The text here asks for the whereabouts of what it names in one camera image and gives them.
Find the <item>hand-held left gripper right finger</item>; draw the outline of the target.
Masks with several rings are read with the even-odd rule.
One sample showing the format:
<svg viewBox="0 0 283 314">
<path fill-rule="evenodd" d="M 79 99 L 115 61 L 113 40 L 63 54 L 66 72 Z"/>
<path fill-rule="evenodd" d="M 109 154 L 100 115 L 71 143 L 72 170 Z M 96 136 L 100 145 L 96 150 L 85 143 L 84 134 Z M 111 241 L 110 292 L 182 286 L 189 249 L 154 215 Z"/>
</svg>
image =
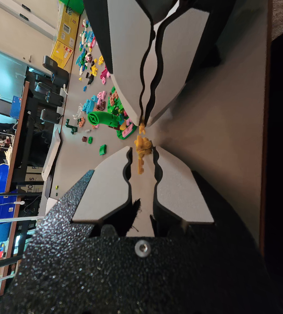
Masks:
<svg viewBox="0 0 283 314">
<path fill-rule="evenodd" d="M 191 169 L 160 146 L 153 150 L 156 185 L 153 204 L 190 224 L 213 224 L 214 219 Z"/>
</svg>

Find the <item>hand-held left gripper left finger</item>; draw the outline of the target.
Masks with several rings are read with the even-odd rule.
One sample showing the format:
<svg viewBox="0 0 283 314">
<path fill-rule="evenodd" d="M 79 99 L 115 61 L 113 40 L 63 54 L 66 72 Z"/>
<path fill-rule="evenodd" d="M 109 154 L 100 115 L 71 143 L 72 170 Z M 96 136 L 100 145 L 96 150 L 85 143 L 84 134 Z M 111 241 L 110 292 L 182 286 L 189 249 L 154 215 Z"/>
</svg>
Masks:
<svg viewBox="0 0 283 314">
<path fill-rule="evenodd" d="M 132 147 L 126 146 L 94 170 L 72 221 L 96 223 L 132 204 Z"/>
</svg>

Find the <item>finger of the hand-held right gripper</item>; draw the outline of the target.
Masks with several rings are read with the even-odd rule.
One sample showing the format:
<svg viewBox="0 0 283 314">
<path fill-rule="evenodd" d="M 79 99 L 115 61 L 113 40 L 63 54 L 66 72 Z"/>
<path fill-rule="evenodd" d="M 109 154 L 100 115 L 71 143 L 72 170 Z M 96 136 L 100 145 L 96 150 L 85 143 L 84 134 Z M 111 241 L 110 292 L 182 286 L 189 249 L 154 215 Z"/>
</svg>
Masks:
<svg viewBox="0 0 283 314">
<path fill-rule="evenodd" d="M 173 7 L 167 17 L 153 25 L 154 39 L 145 61 L 145 126 L 155 123 L 174 102 L 186 83 L 211 54 L 224 28 L 191 26 L 192 19 L 209 13 Z"/>
<path fill-rule="evenodd" d="M 154 39 L 150 12 L 144 1 L 84 0 L 83 3 L 124 110 L 138 126 L 143 117 L 143 68 Z"/>
</svg>

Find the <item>yellow brick assembly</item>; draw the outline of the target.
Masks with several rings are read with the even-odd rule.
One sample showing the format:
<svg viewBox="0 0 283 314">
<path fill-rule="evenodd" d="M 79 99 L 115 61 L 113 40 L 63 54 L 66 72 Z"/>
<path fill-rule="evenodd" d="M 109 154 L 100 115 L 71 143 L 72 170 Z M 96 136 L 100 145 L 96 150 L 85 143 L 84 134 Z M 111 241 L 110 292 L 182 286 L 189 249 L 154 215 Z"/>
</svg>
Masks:
<svg viewBox="0 0 283 314">
<path fill-rule="evenodd" d="M 147 137 L 138 135 L 134 143 L 136 145 L 136 152 L 138 155 L 138 174 L 141 175 L 144 172 L 143 158 L 152 154 L 152 142 Z"/>
</svg>

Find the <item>green round brick model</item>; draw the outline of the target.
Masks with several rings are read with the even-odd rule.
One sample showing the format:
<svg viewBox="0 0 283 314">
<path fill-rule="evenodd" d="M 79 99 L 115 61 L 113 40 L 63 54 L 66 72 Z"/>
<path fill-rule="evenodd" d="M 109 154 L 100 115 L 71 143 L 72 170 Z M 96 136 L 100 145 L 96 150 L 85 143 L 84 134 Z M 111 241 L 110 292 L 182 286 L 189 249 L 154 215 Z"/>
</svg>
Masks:
<svg viewBox="0 0 283 314">
<path fill-rule="evenodd" d="M 98 128 L 100 125 L 106 125 L 116 131 L 117 138 L 127 139 L 136 131 L 137 126 L 128 116 L 114 86 L 105 101 L 104 111 L 92 111 L 87 114 L 89 123 L 93 129 Z"/>
</svg>

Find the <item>pile of mixed toy bricks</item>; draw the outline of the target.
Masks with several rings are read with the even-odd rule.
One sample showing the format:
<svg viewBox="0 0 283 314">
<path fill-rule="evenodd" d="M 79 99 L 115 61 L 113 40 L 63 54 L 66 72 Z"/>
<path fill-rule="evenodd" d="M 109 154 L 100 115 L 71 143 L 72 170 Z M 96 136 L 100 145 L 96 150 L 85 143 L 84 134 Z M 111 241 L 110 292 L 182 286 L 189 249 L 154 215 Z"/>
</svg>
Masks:
<svg viewBox="0 0 283 314">
<path fill-rule="evenodd" d="M 76 65 L 79 67 L 79 80 L 86 79 L 87 85 L 91 85 L 94 79 L 99 76 L 102 84 L 106 84 L 106 79 L 110 74 L 105 66 L 99 74 L 98 66 L 104 65 L 104 58 L 93 56 L 93 49 L 98 46 L 95 34 L 87 18 L 83 19 L 81 24 L 81 33 L 79 52 L 80 55 L 76 60 Z"/>
</svg>

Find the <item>blue brick cluster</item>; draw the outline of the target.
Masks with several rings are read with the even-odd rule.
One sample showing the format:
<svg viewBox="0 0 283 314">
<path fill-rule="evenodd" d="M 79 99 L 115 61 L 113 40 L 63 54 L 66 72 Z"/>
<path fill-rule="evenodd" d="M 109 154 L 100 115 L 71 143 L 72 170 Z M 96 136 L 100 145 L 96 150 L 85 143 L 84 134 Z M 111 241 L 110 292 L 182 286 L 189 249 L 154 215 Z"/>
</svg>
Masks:
<svg viewBox="0 0 283 314">
<path fill-rule="evenodd" d="M 93 95 L 91 99 L 87 99 L 82 107 L 82 111 L 86 114 L 89 114 L 93 111 L 95 105 L 97 104 L 98 97 L 96 95 Z"/>
</svg>

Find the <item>green plastic bin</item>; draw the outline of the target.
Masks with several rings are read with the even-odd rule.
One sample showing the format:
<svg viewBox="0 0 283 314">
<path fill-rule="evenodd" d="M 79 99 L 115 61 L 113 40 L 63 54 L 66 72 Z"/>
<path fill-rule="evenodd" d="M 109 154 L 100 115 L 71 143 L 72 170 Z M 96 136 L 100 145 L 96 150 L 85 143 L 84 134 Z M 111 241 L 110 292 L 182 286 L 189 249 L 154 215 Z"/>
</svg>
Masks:
<svg viewBox="0 0 283 314">
<path fill-rule="evenodd" d="M 59 0 L 59 1 L 80 15 L 84 11 L 83 0 Z"/>
</svg>

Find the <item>black power adapter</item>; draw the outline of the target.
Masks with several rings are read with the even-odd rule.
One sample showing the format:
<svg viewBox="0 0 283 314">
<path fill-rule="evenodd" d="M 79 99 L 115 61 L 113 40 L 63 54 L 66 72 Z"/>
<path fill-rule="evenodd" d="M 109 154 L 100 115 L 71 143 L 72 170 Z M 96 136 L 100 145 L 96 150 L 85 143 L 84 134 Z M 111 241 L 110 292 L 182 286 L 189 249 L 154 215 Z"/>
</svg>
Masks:
<svg viewBox="0 0 283 314">
<path fill-rule="evenodd" d="M 34 96 L 44 103 L 57 107 L 63 105 L 63 96 L 53 92 L 52 88 L 45 83 L 35 82 L 34 92 Z"/>
<path fill-rule="evenodd" d="M 44 56 L 43 67 L 52 73 L 51 81 L 53 85 L 59 86 L 61 88 L 68 85 L 69 83 L 69 73 L 60 68 L 58 63 L 50 58 L 49 56 Z"/>
<path fill-rule="evenodd" d="M 40 119 L 43 122 L 49 122 L 53 124 L 59 124 L 61 120 L 61 115 L 58 112 L 54 112 L 49 109 L 42 109 L 40 114 Z"/>
</svg>

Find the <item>dark green brick piece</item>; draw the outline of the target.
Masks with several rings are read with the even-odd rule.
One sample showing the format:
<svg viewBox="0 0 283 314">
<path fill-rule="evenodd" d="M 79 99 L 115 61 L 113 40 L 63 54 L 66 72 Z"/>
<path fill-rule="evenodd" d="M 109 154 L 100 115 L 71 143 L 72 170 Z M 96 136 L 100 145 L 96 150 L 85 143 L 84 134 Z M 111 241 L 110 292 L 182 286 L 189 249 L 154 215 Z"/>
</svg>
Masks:
<svg viewBox="0 0 283 314">
<path fill-rule="evenodd" d="M 65 127 L 69 128 L 71 130 L 71 134 L 73 135 L 74 133 L 78 132 L 78 128 L 76 126 L 72 126 L 69 124 L 70 120 L 67 118 L 65 122 Z"/>
</svg>

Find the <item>black-framed table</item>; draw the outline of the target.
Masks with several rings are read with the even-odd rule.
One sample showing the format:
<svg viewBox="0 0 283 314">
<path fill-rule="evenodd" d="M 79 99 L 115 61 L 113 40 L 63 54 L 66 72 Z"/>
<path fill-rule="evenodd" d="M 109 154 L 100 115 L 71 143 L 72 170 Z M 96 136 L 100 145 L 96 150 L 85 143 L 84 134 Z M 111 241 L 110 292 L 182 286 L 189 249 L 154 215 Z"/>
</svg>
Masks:
<svg viewBox="0 0 283 314">
<path fill-rule="evenodd" d="M 52 85 L 49 85 L 49 78 L 27 70 L 5 192 L 12 192 L 17 186 L 29 184 L 26 179 L 26 172 L 30 150 L 33 145 L 34 127 L 38 121 L 39 113 L 42 109 L 48 109 L 50 112 L 55 113 L 60 109 L 55 104 L 48 103 L 45 94 L 35 91 L 38 83 L 52 87 Z"/>
</svg>

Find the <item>blue plastic crate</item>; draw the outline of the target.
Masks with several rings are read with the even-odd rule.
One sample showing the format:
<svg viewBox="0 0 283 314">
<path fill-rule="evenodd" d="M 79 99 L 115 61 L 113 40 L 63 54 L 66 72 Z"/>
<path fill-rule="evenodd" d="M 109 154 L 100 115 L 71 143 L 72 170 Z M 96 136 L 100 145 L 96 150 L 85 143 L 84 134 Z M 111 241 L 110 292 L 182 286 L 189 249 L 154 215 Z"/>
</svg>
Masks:
<svg viewBox="0 0 283 314">
<path fill-rule="evenodd" d="M 0 165 L 0 193 L 5 192 L 6 181 L 8 176 L 9 166 Z M 16 196 L 0 196 L 0 219 L 13 218 L 15 212 L 14 202 Z M 0 243 L 5 242 L 9 238 L 11 222 L 0 222 Z"/>
</svg>

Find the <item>clear plastic box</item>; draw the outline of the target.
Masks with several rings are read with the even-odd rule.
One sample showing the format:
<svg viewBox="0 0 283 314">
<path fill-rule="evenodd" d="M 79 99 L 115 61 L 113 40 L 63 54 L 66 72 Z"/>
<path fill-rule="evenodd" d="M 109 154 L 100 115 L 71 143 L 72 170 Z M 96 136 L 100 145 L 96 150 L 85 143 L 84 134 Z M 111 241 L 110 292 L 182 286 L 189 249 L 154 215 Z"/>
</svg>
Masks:
<svg viewBox="0 0 283 314">
<path fill-rule="evenodd" d="M 0 148 L 8 150 L 13 147 L 15 135 L 0 132 Z"/>
</svg>

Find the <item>blue box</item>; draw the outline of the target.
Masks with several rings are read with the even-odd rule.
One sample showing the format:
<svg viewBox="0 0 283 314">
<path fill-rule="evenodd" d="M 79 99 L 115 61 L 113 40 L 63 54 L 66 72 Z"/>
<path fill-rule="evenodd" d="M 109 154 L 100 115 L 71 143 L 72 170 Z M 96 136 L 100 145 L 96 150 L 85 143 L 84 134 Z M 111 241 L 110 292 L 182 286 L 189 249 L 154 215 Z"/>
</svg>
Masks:
<svg viewBox="0 0 283 314">
<path fill-rule="evenodd" d="M 22 102 L 22 97 L 13 96 L 11 108 L 10 108 L 11 118 L 18 120 L 19 115 L 20 115 L 20 110 L 21 110 L 21 102 Z"/>
</svg>

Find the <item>black monitor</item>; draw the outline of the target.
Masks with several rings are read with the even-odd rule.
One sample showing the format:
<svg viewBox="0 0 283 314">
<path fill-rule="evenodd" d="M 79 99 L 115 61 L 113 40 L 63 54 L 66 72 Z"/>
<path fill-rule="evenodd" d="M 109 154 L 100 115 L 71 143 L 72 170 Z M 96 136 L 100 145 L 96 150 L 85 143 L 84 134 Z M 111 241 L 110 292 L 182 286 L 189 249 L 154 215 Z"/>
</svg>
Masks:
<svg viewBox="0 0 283 314">
<path fill-rule="evenodd" d="M 11 117 L 10 116 L 11 106 L 12 106 L 11 101 L 3 100 L 0 98 L 0 115 Z"/>
</svg>

